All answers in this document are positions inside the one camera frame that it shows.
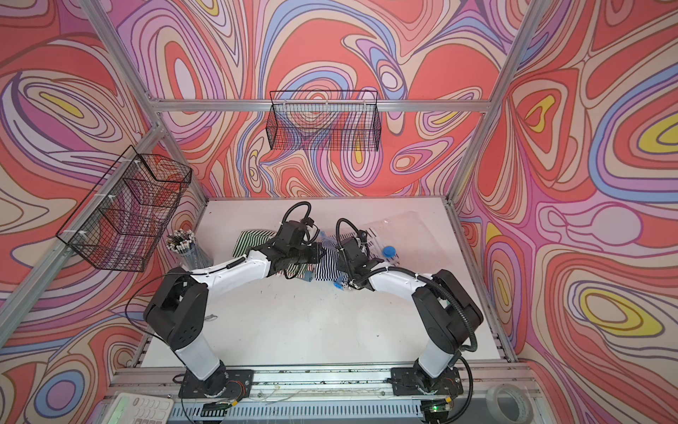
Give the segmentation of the clear vacuum bag blue zip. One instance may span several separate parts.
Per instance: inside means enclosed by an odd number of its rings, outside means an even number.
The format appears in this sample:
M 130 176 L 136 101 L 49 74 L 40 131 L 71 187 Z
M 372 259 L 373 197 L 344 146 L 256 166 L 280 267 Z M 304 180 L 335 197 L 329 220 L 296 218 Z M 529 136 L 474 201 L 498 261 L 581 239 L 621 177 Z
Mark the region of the clear vacuum bag blue zip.
M 416 212 L 377 220 L 360 229 L 367 233 L 370 256 L 383 259 L 385 264 L 430 274 L 452 267 L 451 257 Z M 325 233 L 337 240 L 333 229 Z M 348 286 L 334 285 L 342 289 Z

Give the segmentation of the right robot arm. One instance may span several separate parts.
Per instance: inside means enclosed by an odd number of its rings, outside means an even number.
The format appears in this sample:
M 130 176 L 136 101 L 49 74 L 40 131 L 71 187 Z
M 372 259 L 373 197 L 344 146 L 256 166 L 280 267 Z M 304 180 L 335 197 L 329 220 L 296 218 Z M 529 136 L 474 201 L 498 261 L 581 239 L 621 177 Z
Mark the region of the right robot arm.
M 452 272 L 424 275 L 386 265 L 369 257 L 367 246 L 357 238 L 339 242 L 337 251 L 337 268 L 348 275 L 350 286 L 409 300 L 417 309 L 428 337 L 413 366 L 420 379 L 439 379 L 464 352 L 478 349 L 476 330 L 483 314 Z

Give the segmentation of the green white striped tank top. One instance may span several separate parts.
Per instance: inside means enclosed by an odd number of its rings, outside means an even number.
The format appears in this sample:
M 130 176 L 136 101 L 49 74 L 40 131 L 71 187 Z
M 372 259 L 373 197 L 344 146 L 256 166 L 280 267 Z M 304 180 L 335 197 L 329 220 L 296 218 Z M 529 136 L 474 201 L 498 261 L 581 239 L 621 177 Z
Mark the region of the green white striped tank top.
M 272 256 L 274 250 L 270 247 L 269 241 L 274 238 L 275 232 L 270 230 L 245 230 L 240 233 L 232 256 L 248 256 L 251 250 L 260 251 L 266 256 Z

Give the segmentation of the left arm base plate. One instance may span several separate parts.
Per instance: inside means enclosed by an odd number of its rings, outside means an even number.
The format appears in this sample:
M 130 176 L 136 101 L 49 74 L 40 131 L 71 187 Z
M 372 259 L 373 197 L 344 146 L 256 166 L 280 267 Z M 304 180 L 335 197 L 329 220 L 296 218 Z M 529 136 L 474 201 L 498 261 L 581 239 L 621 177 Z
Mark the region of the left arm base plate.
M 249 397 L 254 380 L 252 369 L 217 370 L 201 381 L 187 371 L 178 392 L 180 399 L 245 399 Z

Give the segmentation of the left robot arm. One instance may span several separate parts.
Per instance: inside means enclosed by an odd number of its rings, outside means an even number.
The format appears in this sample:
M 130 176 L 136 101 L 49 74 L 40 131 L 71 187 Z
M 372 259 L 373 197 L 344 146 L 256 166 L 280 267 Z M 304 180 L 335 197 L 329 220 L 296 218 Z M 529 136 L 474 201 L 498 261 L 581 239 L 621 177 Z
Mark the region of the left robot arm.
M 291 266 L 319 263 L 325 250 L 310 234 L 314 227 L 310 217 L 284 221 L 273 238 L 236 259 L 201 270 L 174 268 L 148 303 L 145 322 L 199 382 L 224 380 L 224 364 L 202 333 L 209 302 Z

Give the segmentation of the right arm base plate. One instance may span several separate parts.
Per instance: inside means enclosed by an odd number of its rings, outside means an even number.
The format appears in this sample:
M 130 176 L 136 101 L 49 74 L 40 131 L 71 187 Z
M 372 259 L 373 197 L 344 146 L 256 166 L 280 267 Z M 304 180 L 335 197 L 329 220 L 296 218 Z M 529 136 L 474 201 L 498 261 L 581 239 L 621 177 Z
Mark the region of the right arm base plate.
M 393 367 L 386 380 L 395 396 L 443 396 L 455 399 L 464 394 L 458 369 L 447 367 L 437 377 L 415 367 Z

